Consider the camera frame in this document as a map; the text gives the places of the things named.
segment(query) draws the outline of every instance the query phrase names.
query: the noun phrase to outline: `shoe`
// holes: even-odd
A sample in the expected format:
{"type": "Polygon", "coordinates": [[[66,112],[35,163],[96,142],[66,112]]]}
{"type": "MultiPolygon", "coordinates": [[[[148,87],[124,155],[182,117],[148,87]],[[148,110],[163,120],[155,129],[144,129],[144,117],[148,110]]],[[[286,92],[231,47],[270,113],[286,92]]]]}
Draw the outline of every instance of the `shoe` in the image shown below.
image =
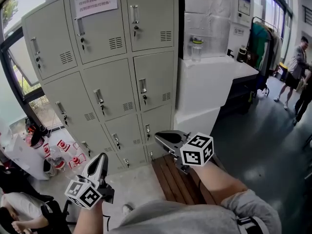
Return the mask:
{"type": "Polygon", "coordinates": [[[130,212],[132,212],[133,211],[133,208],[130,206],[130,205],[128,205],[128,204],[125,204],[125,205],[123,205],[122,206],[122,213],[126,216],[126,215],[128,215],[130,212]]]}

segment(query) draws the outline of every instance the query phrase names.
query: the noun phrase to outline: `tree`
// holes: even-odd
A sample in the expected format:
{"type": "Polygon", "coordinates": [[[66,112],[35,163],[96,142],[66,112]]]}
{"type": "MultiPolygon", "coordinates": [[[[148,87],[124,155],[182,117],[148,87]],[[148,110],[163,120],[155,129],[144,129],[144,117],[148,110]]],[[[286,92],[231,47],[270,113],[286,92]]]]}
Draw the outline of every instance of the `tree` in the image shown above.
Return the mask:
{"type": "Polygon", "coordinates": [[[4,29],[9,21],[12,19],[13,15],[18,11],[18,0],[9,0],[4,4],[2,9],[2,28],[4,29]]]}

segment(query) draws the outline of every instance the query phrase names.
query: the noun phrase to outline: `locker cabinet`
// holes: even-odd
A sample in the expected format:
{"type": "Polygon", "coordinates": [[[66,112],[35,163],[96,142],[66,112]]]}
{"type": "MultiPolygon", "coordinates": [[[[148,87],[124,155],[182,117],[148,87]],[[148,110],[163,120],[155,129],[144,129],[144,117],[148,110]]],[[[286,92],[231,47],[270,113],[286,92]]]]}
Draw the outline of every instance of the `locker cabinet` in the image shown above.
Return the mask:
{"type": "Polygon", "coordinates": [[[111,175],[115,173],[120,173],[125,169],[115,152],[107,153],[107,156],[108,156],[107,174],[111,175]]]}
{"type": "Polygon", "coordinates": [[[127,59],[88,68],[84,73],[98,118],[110,120],[136,111],[127,59]]]}
{"type": "Polygon", "coordinates": [[[167,155],[168,152],[166,152],[159,144],[154,143],[147,145],[147,156],[148,160],[151,162],[159,157],[162,157],[164,155],[167,155]]]}
{"type": "Polygon", "coordinates": [[[76,17],[75,1],[70,0],[72,21],[82,63],[126,53],[120,0],[118,9],[76,17]]]}
{"type": "Polygon", "coordinates": [[[134,64],[141,110],[171,103],[174,53],[135,57],[134,64]]]}
{"type": "Polygon", "coordinates": [[[120,151],[117,155],[126,169],[135,168],[146,163],[143,146],[128,151],[120,151]]]}
{"type": "Polygon", "coordinates": [[[136,114],[122,116],[105,122],[117,150],[136,147],[142,143],[136,114]]]}
{"type": "Polygon", "coordinates": [[[127,0],[132,51],[174,45],[174,0],[127,0]]]}
{"type": "Polygon", "coordinates": [[[79,72],[64,76],[43,86],[55,112],[86,152],[108,152],[113,150],[84,88],[79,72]]]}
{"type": "Polygon", "coordinates": [[[42,79],[77,66],[65,17],[64,0],[57,0],[25,19],[30,58],[42,79]]]}
{"type": "Polygon", "coordinates": [[[151,144],[155,141],[155,133],[170,130],[171,104],[142,113],[142,122],[146,144],[151,144]]]}

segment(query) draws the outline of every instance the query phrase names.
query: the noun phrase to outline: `ventilation slot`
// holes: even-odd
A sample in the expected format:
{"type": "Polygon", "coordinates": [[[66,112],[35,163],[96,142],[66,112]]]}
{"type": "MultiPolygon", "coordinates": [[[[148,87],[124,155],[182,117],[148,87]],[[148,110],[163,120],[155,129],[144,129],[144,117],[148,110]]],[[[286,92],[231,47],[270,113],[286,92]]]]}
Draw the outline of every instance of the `ventilation slot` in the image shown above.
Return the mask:
{"type": "Polygon", "coordinates": [[[70,51],[60,54],[59,57],[63,64],[73,61],[72,53],[70,53],[70,51]]]}
{"type": "Polygon", "coordinates": [[[172,31],[160,32],[160,41],[171,41],[171,40],[172,40],[172,31]]]}
{"type": "Polygon", "coordinates": [[[141,140],[140,139],[135,139],[134,141],[133,141],[133,144],[134,145],[137,145],[137,144],[140,144],[141,143],[141,140]]]}
{"type": "Polygon", "coordinates": [[[124,111],[131,110],[131,109],[133,109],[133,102],[128,102],[128,103],[123,104],[124,111]]]}
{"type": "Polygon", "coordinates": [[[166,93],[162,95],[162,101],[171,99],[171,93],[166,93]]]}
{"type": "Polygon", "coordinates": [[[122,39],[121,37],[111,38],[109,39],[109,46],[111,49],[122,48],[122,39]]]}
{"type": "Polygon", "coordinates": [[[104,148],[105,151],[111,152],[113,149],[111,147],[104,148]]]}
{"type": "Polygon", "coordinates": [[[96,118],[93,113],[85,114],[84,116],[85,116],[87,121],[93,120],[96,118]]]}

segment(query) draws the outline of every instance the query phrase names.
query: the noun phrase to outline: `black and white marker cube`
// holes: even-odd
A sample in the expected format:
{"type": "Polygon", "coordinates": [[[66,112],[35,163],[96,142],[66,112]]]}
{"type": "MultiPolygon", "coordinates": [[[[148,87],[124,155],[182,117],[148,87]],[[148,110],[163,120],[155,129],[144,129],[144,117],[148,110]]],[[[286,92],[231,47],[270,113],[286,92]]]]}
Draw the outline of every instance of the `black and white marker cube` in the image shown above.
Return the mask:
{"type": "Polygon", "coordinates": [[[80,207],[91,209],[101,199],[102,195],[90,184],[70,181],[65,195],[80,207]]]}
{"type": "Polygon", "coordinates": [[[180,148],[180,151],[184,165],[204,166],[214,155],[214,139],[197,133],[180,148]]]}

